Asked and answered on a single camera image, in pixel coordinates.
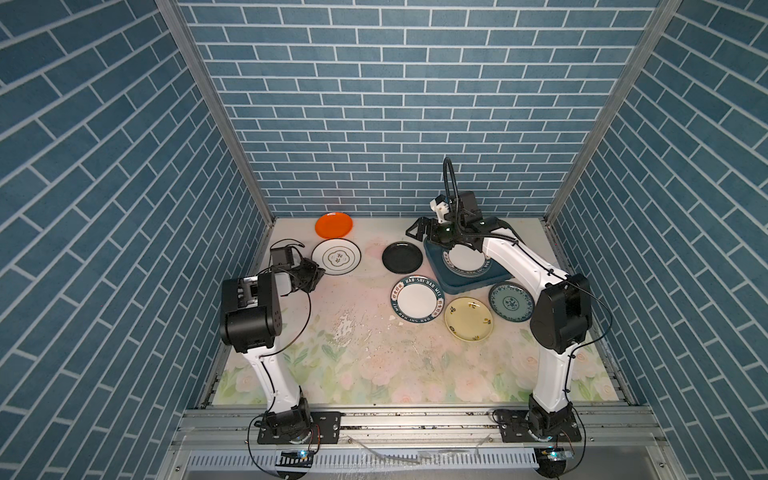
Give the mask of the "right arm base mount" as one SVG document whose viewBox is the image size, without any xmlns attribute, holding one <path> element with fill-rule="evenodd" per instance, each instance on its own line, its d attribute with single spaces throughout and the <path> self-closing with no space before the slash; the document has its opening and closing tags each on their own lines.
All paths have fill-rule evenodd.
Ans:
<svg viewBox="0 0 768 480">
<path fill-rule="evenodd" d="M 504 443 L 582 440 L 582 430 L 572 407 L 555 413 L 534 410 L 495 409 L 490 419 L 499 429 Z"/>
</svg>

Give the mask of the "yellow floral plate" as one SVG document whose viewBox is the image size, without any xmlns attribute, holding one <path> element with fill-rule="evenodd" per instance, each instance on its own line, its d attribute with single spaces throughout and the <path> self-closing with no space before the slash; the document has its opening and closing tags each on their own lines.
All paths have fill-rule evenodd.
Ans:
<svg viewBox="0 0 768 480">
<path fill-rule="evenodd" d="M 448 331 L 464 342 L 479 342 L 493 332 L 493 314 L 481 301 L 460 297 L 450 302 L 444 312 Z"/>
</svg>

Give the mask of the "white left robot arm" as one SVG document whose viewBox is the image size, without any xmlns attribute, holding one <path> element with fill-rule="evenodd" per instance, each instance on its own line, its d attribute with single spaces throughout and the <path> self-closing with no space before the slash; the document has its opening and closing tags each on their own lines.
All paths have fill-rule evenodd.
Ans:
<svg viewBox="0 0 768 480">
<path fill-rule="evenodd" d="M 280 299 L 296 291 L 310 294 L 324 274 L 323 268 L 304 259 L 289 269 L 270 267 L 221 284 L 220 338 L 255 372 L 266 395 L 263 423 L 275 430 L 311 422 L 307 400 L 282 358 L 286 347 L 280 344 Z"/>
</svg>

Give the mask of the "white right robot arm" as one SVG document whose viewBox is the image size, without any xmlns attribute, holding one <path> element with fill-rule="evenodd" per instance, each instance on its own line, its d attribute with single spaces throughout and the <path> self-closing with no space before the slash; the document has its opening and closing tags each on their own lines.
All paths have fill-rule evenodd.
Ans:
<svg viewBox="0 0 768 480">
<path fill-rule="evenodd" d="M 568 414 L 573 361 L 592 328 L 588 279 L 547 262 L 507 222 L 494 217 L 467 226 L 420 217 L 406 229 L 406 235 L 444 249 L 462 245 L 481 252 L 522 284 L 533 299 L 529 328 L 539 344 L 531 416 L 544 419 Z"/>
</svg>

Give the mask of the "white plate cloud motif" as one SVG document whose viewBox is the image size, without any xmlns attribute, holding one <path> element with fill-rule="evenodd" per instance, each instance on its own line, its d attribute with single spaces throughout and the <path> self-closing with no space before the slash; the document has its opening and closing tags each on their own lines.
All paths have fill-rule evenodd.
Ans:
<svg viewBox="0 0 768 480">
<path fill-rule="evenodd" d="M 343 239 L 328 239 L 319 243 L 312 251 L 311 259 L 325 270 L 326 275 L 341 276 L 354 271 L 362 260 L 357 244 Z"/>
</svg>

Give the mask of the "green rim plate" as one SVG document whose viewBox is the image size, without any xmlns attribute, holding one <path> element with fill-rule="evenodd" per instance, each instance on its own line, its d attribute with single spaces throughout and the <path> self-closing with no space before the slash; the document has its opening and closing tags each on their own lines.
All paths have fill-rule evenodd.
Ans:
<svg viewBox="0 0 768 480">
<path fill-rule="evenodd" d="M 456 245 L 450 250 L 445 250 L 442 258 L 449 271 L 465 278 L 482 276 L 491 267 L 491 260 L 482 252 L 464 245 Z"/>
<path fill-rule="evenodd" d="M 423 275 L 410 275 L 394 285 L 390 293 L 390 304 L 401 319 L 422 324 L 442 314 L 445 295 L 435 280 Z"/>
</svg>

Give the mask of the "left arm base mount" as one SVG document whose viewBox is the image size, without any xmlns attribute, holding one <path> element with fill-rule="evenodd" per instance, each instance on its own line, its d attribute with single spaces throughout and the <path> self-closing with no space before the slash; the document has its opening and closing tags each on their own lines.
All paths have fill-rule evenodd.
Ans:
<svg viewBox="0 0 768 480">
<path fill-rule="evenodd" d="M 308 443 L 337 444 L 342 414 L 339 411 L 290 411 L 270 412 L 258 429 L 259 445 L 288 445 Z"/>
</svg>

